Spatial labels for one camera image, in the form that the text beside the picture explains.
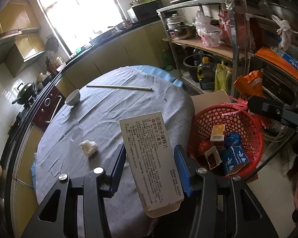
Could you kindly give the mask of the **black wok with lid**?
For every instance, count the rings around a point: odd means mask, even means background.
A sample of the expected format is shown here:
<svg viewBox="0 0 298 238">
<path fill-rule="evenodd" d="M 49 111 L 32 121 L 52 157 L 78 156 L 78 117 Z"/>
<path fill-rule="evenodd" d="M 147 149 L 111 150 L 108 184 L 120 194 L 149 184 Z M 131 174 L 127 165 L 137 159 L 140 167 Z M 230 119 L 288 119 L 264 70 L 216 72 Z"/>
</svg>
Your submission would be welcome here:
<svg viewBox="0 0 298 238">
<path fill-rule="evenodd" d="M 30 98 L 36 97 L 35 83 L 27 83 L 23 85 L 22 89 L 19 91 L 17 98 L 12 101 L 12 104 L 26 104 Z"/>
</svg>

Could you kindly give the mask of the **yellow plastic bag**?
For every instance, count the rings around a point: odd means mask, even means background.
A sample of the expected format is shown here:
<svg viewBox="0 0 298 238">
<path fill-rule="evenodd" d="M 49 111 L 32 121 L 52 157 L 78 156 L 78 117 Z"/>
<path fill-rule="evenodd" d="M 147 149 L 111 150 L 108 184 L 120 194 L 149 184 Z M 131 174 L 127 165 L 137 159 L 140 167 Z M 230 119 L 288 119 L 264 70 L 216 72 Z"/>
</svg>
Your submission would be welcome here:
<svg viewBox="0 0 298 238">
<path fill-rule="evenodd" d="M 214 91 L 230 93 L 232 81 L 232 67 L 225 65 L 224 61 L 216 65 Z"/>
</svg>

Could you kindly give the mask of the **white tissue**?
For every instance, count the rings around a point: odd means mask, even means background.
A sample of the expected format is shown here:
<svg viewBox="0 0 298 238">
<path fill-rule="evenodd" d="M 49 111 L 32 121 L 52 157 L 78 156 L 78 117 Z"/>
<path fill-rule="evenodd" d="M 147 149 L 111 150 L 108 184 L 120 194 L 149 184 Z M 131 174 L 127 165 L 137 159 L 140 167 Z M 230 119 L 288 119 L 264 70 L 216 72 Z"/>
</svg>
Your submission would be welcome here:
<svg viewBox="0 0 298 238">
<path fill-rule="evenodd" d="M 98 144 L 95 141 L 85 140 L 79 144 L 85 156 L 90 157 L 98 150 Z"/>
</svg>

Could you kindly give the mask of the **blue plastic bag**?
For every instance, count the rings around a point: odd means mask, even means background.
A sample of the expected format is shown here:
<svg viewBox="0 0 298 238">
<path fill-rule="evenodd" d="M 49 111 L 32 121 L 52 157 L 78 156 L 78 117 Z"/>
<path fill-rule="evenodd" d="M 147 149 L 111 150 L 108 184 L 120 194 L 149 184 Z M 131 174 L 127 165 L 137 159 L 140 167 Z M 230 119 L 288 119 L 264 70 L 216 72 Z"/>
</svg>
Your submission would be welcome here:
<svg viewBox="0 0 298 238">
<path fill-rule="evenodd" d="M 224 146 L 227 148 L 231 146 L 232 147 L 239 146 L 241 142 L 242 142 L 242 137 L 238 132 L 228 133 L 224 139 Z"/>
</svg>

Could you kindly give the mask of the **red plastic basket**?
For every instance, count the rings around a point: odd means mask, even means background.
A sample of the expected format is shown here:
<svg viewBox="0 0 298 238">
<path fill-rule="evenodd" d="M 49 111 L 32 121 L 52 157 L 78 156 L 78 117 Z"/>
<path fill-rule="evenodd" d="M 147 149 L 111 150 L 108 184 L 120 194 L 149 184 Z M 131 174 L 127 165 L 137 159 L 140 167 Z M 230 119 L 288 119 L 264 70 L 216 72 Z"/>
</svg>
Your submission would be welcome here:
<svg viewBox="0 0 298 238">
<path fill-rule="evenodd" d="M 253 116 L 231 105 L 214 105 L 193 117 L 187 153 L 213 173 L 246 179 L 256 170 L 264 148 Z"/>
</svg>

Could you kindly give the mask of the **cooking oil bottle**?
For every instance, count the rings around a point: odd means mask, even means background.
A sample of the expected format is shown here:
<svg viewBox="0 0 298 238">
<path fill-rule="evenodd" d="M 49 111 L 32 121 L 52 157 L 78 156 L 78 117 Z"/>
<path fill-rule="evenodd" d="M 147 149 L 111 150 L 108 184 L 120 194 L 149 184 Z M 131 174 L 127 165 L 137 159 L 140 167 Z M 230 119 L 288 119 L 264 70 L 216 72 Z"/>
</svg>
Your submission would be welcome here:
<svg viewBox="0 0 298 238">
<path fill-rule="evenodd" d="M 215 86 L 215 65 L 209 57 L 203 57 L 197 67 L 197 77 L 201 89 L 213 89 Z"/>
</svg>

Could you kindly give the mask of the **black microwave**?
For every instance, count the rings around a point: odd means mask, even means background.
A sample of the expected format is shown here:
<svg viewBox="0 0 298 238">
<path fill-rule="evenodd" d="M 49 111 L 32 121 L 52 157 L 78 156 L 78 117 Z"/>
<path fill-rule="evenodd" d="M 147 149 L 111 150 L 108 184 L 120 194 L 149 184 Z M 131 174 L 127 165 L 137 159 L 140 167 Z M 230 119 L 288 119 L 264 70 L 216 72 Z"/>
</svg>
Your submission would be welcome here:
<svg viewBox="0 0 298 238">
<path fill-rule="evenodd" d="M 162 7 L 161 0 L 149 1 L 139 5 L 133 5 L 128 9 L 127 13 L 131 22 L 136 23 L 157 16 L 157 10 Z"/>
</svg>

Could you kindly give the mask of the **steel pot on shelf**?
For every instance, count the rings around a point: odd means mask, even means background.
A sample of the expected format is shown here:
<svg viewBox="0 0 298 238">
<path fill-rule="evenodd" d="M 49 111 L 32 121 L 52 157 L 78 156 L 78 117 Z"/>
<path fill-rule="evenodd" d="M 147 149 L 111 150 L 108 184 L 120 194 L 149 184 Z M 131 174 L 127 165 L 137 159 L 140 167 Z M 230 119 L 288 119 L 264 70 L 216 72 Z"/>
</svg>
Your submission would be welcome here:
<svg viewBox="0 0 298 238">
<path fill-rule="evenodd" d="M 192 24 L 185 24 L 184 22 L 167 31 L 180 40 L 191 39 L 196 36 L 196 27 Z"/>
</svg>

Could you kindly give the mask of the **dark red oven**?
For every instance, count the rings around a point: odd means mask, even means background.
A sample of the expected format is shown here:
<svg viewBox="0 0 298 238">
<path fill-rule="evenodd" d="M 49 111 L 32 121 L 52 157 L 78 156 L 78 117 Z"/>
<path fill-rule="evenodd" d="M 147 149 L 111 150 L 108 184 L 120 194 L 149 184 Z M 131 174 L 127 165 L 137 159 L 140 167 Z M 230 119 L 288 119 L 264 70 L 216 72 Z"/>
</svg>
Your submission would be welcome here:
<svg viewBox="0 0 298 238">
<path fill-rule="evenodd" d="M 54 116 L 64 105 L 65 100 L 64 95 L 54 86 L 40 104 L 32 119 L 32 123 L 42 132 L 45 132 Z"/>
</svg>

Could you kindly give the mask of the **grey tablecloth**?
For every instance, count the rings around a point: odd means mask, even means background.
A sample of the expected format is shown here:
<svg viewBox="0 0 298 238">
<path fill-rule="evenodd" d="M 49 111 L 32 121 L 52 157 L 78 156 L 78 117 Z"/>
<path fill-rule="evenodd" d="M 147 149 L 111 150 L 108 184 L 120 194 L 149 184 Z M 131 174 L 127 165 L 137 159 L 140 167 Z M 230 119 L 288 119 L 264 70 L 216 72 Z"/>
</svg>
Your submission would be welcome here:
<svg viewBox="0 0 298 238">
<path fill-rule="evenodd" d="M 75 106 L 65 105 L 45 131 L 36 153 L 36 195 L 39 207 L 23 237 L 145 237 L 153 221 L 144 212 L 129 160 L 117 192 L 103 196 L 104 163 L 124 144 L 119 121 L 161 112 L 172 147 L 186 147 L 194 115 L 183 88 L 130 67 L 110 71 L 90 85 L 123 85 L 153 91 L 81 88 Z M 79 144 L 95 141 L 87 157 Z"/>
</svg>

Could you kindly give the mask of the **red plastic wrapper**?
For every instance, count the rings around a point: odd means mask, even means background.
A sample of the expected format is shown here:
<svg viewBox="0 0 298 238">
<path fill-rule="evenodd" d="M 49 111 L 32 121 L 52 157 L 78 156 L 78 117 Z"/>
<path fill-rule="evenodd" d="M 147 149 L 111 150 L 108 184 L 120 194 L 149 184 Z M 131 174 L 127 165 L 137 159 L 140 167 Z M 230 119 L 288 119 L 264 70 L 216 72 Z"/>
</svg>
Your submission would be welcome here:
<svg viewBox="0 0 298 238">
<path fill-rule="evenodd" d="M 202 156 L 212 147 L 212 143 L 208 140 L 203 140 L 199 143 L 197 148 L 197 155 Z"/>
</svg>

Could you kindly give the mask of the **knife block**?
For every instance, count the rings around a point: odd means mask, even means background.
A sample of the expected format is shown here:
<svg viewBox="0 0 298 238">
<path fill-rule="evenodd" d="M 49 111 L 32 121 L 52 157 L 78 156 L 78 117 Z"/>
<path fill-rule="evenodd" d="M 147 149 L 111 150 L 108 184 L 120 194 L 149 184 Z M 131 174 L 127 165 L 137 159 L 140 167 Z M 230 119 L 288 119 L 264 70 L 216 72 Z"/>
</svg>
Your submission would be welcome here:
<svg viewBox="0 0 298 238">
<path fill-rule="evenodd" d="M 53 68 L 53 65 L 49 59 L 49 57 L 46 57 L 46 60 L 45 60 L 45 64 L 46 64 L 46 68 L 47 68 L 47 71 L 50 72 L 51 74 L 54 74 L 55 75 L 55 70 Z"/>
</svg>

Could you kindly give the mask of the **long wooden stick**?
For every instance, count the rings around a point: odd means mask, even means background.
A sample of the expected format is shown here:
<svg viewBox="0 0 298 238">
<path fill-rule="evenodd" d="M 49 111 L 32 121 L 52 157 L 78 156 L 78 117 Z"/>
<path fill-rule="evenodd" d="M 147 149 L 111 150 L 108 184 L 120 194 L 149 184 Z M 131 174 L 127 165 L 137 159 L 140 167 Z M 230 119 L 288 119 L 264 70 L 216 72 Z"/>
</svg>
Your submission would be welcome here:
<svg viewBox="0 0 298 238">
<path fill-rule="evenodd" d="M 111 88 L 111 89 L 129 89 L 129 90 L 144 90 L 153 91 L 152 88 L 140 86 L 123 86 L 123 85 L 86 85 L 87 88 Z"/>
</svg>

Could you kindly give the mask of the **orange white medicine box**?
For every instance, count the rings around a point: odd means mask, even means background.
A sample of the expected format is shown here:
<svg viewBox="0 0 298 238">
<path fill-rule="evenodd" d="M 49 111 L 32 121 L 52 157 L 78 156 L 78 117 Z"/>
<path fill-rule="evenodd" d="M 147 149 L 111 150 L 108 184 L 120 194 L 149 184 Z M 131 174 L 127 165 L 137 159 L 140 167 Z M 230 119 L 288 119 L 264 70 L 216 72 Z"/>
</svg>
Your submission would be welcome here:
<svg viewBox="0 0 298 238">
<path fill-rule="evenodd" d="M 222 142 L 225 137 L 225 124 L 214 125 L 212 128 L 210 141 Z"/>
</svg>

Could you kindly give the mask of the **white printed medicine box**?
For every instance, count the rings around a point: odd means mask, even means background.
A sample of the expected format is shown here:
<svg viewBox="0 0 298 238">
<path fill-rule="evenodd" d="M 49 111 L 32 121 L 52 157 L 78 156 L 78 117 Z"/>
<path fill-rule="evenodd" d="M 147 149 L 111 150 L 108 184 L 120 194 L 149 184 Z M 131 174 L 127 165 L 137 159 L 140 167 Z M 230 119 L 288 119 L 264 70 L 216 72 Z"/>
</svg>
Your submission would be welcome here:
<svg viewBox="0 0 298 238">
<path fill-rule="evenodd" d="M 158 218 L 177 211 L 184 193 L 161 112 L 119 123 L 144 212 Z"/>
</svg>

